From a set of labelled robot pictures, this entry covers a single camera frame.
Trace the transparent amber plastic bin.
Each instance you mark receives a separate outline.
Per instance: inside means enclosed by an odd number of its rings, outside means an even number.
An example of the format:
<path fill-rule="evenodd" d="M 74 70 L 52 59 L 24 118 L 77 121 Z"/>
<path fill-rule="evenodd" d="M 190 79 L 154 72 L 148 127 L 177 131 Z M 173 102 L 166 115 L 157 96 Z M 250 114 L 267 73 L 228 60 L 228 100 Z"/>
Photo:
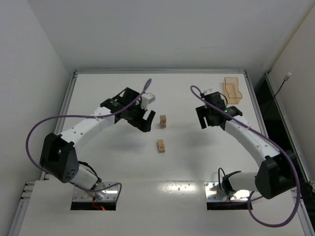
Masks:
<path fill-rule="evenodd" d="M 227 102 L 232 105 L 239 104 L 242 93 L 239 91 L 239 80 L 237 77 L 225 77 L 223 81 L 223 92 Z"/>

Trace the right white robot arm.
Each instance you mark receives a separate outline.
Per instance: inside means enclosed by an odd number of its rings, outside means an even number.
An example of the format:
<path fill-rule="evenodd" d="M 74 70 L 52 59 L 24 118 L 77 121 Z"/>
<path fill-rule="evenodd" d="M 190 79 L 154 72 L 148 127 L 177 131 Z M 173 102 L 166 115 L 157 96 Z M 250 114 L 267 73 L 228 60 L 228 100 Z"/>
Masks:
<path fill-rule="evenodd" d="M 219 92 L 202 93 L 201 99 L 205 104 L 196 108 L 201 127 L 219 126 L 247 150 L 259 167 L 256 173 L 234 171 L 225 175 L 221 182 L 225 194 L 248 190 L 271 199 L 296 187 L 298 175 L 293 173 L 295 167 L 290 165 L 296 163 L 292 151 L 281 153 L 260 134 L 251 131 L 242 112 L 235 106 L 226 106 Z"/>

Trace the wooden cube block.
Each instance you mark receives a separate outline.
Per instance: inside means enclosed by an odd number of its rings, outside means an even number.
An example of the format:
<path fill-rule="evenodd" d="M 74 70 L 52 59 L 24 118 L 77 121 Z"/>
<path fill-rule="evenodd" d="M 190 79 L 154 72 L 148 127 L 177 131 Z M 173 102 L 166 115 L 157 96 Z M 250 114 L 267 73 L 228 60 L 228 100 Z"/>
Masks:
<path fill-rule="evenodd" d="M 161 126 L 162 128 L 166 128 L 166 122 L 165 122 L 165 121 L 161 121 L 161 122 L 160 122 L 160 126 Z"/>

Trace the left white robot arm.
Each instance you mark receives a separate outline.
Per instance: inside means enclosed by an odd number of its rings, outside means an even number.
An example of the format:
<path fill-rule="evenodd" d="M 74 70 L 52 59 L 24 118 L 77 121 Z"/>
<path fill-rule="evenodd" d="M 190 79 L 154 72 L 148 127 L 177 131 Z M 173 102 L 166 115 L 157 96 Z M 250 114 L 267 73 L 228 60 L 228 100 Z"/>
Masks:
<path fill-rule="evenodd" d="M 150 111 L 147 119 L 143 116 L 154 100 L 153 94 L 140 94 L 130 88 L 106 99 L 77 125 L 58 135 L 50 133 L 45 137 L 40 166 L 62 183 L 70 182 L 86 191 L 96 191 L 101 179 L 79 163 L 79 152 L 95 136 L 121 119 L 142 132 L 149 132 L 156 113 Z"/>

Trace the plain wooden cube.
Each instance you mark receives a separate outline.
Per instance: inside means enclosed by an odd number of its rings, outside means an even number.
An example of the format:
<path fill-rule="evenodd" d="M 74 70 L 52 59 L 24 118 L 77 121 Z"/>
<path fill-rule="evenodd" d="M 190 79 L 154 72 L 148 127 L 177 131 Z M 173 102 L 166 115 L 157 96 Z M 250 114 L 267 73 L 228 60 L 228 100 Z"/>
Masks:
<path fill-rule="evenodd" d="M 166 115 L 160 115 L 160 123 L 166 123 L 167 119 L 166 119 Z"/>

